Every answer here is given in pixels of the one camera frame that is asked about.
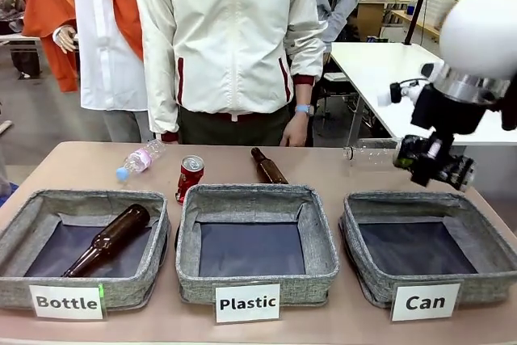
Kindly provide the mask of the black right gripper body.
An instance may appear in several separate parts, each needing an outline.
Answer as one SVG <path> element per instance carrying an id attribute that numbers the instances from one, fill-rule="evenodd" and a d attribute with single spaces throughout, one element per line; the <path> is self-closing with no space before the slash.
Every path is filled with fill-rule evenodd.
<path id="1" fill-rule="evenodd" d="M 411 124 L 433 129 L 428 138 L 415 142 L 418 152 L 428 152 L 436 141 L 443 152 L 449 152 L 455 136 L 474 133 L 487 111 L 486 105 L 451 99 L 431 84 L 411 92 L 410 101 L 414 104 Z"/>

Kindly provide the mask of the person's left hand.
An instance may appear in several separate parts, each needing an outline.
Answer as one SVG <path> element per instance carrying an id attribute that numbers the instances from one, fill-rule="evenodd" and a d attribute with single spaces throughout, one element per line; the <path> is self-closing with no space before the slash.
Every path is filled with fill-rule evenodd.
<path id="1" fill-rule="evenodd" d="M 283 147 L 304 147 L 309 117 L 304 112 L 297 112 L 286 125 L 280 146 Z"/>

